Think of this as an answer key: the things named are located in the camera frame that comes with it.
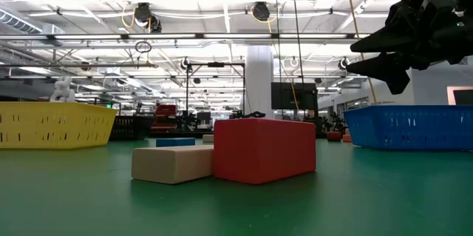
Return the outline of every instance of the ventilation duct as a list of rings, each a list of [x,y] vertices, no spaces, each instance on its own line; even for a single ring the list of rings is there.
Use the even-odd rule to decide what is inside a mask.
[[[39,27],[3,9],[0,9],[0,22],[27,34],[38,34],[43,31]]]
[[[17,29],[23,33],[35,35],[35,34],[43,34],[43,35],[56,35],[56,34],[64,34],[64,30],[55,26],[54,24],[26,21],[25,18],[21,17],[20,13],[17,13],[14,10],[10,10],[5,6],[0,5],[0,22]],[[44,44],[52,44],[56,47],[60,47],[64,43],[62,41],[57,40],[44,40],[41,41]]]

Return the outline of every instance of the yellow plastic basket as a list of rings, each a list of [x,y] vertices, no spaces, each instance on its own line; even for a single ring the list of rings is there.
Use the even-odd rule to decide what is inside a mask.
[[[0,102],[0,149],[105,145],[116,113],[80,103]]]

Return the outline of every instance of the small red object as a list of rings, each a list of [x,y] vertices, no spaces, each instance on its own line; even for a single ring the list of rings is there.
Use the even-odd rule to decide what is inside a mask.
[[[341,132],[327,132],[327,141],[340,141]]]
[[[215,122],[217,178],[261,184],[315,170],[314,124],[264,118]]]
[[[176,105],[159,105],[156,107],[154,124],[152,130],[155,132],[168,131],[170,129],[176,129],[175,123],[166,122],[166,119],[176,118],[177,107]]]
[[[351,143],[352,142],[352,137],[349,136],[349,135],[343,135],[343,137],[341,139],[343,140],[344,143]]]

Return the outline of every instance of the pillar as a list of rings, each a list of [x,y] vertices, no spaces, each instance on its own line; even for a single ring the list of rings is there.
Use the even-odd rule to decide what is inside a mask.
[[[271,82],[273,81],[273,51],[271,46],[248,46],[246,55],[245,114],[260,111],[273,118]]]

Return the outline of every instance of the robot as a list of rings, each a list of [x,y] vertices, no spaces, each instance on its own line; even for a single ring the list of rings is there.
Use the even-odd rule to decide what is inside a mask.
[[[353,52],[381,53],[347,65],[350,73],[385,81],[393,95],[410,82],[406,70],[460,63],[473,54],[473,0],[401,0],[385,27],[354,43]]]
[[[72,79],[63,76],[54,83],[54,93],[51,95],[51,102],[75,102],[75,92],[69,86]]]

